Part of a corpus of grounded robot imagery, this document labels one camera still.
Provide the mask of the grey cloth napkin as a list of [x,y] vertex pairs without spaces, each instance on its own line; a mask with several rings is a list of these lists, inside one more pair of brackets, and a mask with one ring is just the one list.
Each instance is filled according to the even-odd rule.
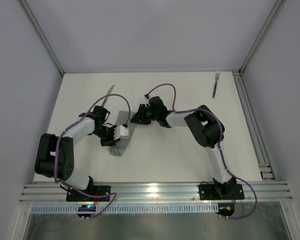
[[[127,120],[129,112],[120,110],[118,112],[118,116],[116,119],[116,124],[119,125],[122,122],[125,122]],[[108,151],[109,153],[114,157],[122,157],[125,151],[128,148],[128,145],[130,144],[136,125],[134,123],[128,123],[127,127],[129,128],[129,137],[128,138],[121,138],[115,146],[109,146]]]

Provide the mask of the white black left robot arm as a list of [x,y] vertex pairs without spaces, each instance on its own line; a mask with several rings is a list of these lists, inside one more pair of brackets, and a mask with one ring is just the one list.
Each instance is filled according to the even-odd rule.
[[112,147],[120,140],[116,125],[106,125],[110,112],[95,106],[87,115],[79,115],[76,125],[65,133],[45,133],[40,137],[34,171],[38,175],[57,179],[74,189],[93,195],[93,178],[75,168],[74,147],[83,138],[95,135],[102,147]]

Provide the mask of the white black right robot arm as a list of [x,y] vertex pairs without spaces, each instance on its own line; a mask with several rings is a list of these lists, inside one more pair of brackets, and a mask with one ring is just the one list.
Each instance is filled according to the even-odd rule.
[[191,110],[168,110],[160,97],[155,96],[147,104],[140,104],[130,120],[133,124],[149,125],[156,121],[163,128],[187,127],[195,141],[205,148],[213,170],[214,191],[224,198],[232,193],[237,180],[225,168],[225,158],[221,156],[224,139],[224,125],[206,105]]

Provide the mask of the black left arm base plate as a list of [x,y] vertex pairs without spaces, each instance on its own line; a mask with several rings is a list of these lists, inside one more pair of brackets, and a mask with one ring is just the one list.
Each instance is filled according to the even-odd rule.
[[109,202],[110,197],[100,197],[111,193],[110,185],[93,185],[86,190],[67,189],[67,202]]

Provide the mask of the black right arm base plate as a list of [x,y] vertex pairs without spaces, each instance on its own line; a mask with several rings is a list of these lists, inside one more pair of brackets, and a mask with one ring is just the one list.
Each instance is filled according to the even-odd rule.
[[200,200],[244,200],[245,193],[241,184],[234,184],[230,187],[220,184],[201,182],[198,185]]

